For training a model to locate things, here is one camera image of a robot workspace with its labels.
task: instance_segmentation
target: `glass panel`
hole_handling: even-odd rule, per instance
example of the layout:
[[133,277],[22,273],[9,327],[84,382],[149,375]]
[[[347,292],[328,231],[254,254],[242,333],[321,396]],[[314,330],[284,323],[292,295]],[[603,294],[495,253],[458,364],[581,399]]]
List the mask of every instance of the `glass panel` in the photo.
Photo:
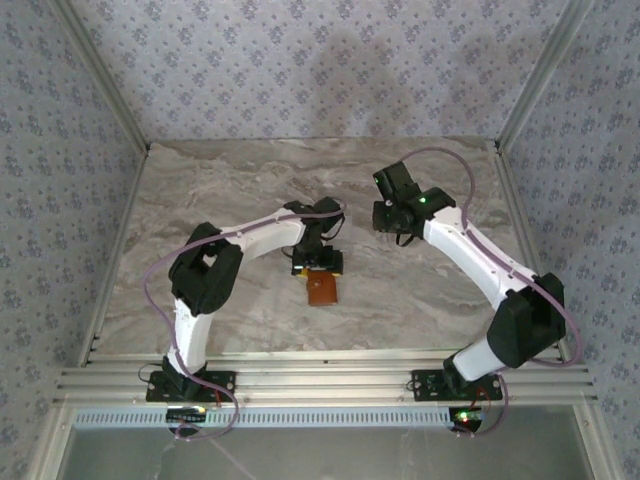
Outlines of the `glass panel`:
[[499,430],[475,439],[445,429],[238,428],[217,442],[249,475],[208,440],[175,442],[164,428],[117,428],[76,429],[59,478],[593,478],[570,407],[514,407]]

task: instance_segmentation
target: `orange object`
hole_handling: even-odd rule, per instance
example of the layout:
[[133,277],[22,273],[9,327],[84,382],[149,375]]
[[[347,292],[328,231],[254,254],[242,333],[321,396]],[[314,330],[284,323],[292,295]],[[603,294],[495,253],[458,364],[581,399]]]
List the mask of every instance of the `orange object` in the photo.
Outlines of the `orange object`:
[[307,292],[309,293],[309,305],[312,307],[323,307],[338,303],[336,277],[331,272],[308,271]]

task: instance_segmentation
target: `blue floral wallpaper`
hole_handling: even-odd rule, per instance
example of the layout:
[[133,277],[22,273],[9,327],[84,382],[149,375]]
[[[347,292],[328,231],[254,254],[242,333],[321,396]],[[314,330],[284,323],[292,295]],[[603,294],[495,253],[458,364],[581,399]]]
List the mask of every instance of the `blue floral wallpaper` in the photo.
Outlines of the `blue floral wallpaper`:
[[76,362],[138,157],[44,0],[0,2],[0,478]]
[[150,140],[497,137],[565,0],[72,0]]
[[596,2],[508,152],[629,478],[640,478],[639,46],[640,4]]

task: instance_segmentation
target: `aluminum rail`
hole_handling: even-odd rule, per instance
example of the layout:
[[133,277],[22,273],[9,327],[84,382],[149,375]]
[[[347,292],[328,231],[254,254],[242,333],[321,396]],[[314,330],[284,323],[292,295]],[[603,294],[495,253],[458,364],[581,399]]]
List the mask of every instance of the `aluminum rail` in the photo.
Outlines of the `aluminum rail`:
[[[237,353],[208,359],[208,370],[237,372],[236,396],[243,407],[338,407],[435,405],[413,399],[406,388],[412,370],[440,369],[454,350],[366,350]],[[541,357],[559,359],[551,348]],[[130,358],[94,355],[85,368],[63,370],[55,403],[67,406],[155,406],[146,404],[146,376],[159,355]],[[504,373],[513,405],[583,405],[597,400],[586,366],[550,369],[528,363]],[[467,402],[438,402],[462,406]]]

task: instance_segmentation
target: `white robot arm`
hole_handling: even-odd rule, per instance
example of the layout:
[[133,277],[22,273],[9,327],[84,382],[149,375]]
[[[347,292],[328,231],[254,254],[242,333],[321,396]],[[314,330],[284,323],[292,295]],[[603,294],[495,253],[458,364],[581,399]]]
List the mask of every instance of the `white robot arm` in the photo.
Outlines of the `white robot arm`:
[[[426,240],[451,258],[480,288],[496,311],[486,335],[444,362],[445,378],[452,389],[504,367],[517,368],[564,337],[564,319],[524,280],[536,283],[561,304],[562,283],[553,275],[539,277],[506,255],[467,222],[455,201],[439,188],[422,192],[402,162],[376,172],[374,180],[384,201],[374,202],[373,228],[395,233],[406,246],[414,238]],[[400,244],[400,235],[409,241]],[[469,238],[472,234],[510,271],[498,267]],[[511,275],[514,271],[518,277]]]
[[[294,214],[293,211],[281,208],[277,212],[243,225],[225,227],[222,234],[228,232],[240,232],[247,227],[267,223]],[[249,260],[265,255],[273,250],[297,245],[305,232],[306,226],[300,218],[267,223],[246,234],[228,237],[226,241],[231,245],[237,245],[242,252],[241,266]],[[178,350],[190,373],[195,373],[205,366],[205,350],[209,336],[209,327],[215,312],[199,313],[194,315],[192,309],[187,306],[184,298],[175,299],[175,328]],[[167,355],[169,362],[177,370],[180,366],[176,360],[175,348],[171,347]]]
[[[467,224],[467,231],[472,231],[492,253],[533,281],[535,272],[505,254],[471,223]],[[527,288],[522,280],[498,268],[469,240],[462,227],[462,211],[458,207],[445,207],[436,212],[433,219],[424,223],[423,238],[453,260],[473,280],[494,310],[498,310],[507,298],[507,292],[519,292]],[[486,336],[458,352],[453,364],[467,381],[477,380],[505,367],[492,351]]]
[[[183,398],[192,398],[200,387],[184,375],[177,354],[190,374],[198,376],[206,369],[211,321],[229,299],[240,267],[273,250],[291,246],[292,273],[303,268],[342,273],[342,253],[324,245],[323,234],[343,220],[340,205],[325,197],[313,206],[290,202],[267,217],[235,227],[218,229],[203,223],[195,228],[187,244],[213,240],[180,254],[169,270],[175,297],[177,349],[170,347],[163,370]],[[207,262],[205,257],[214,260]]]

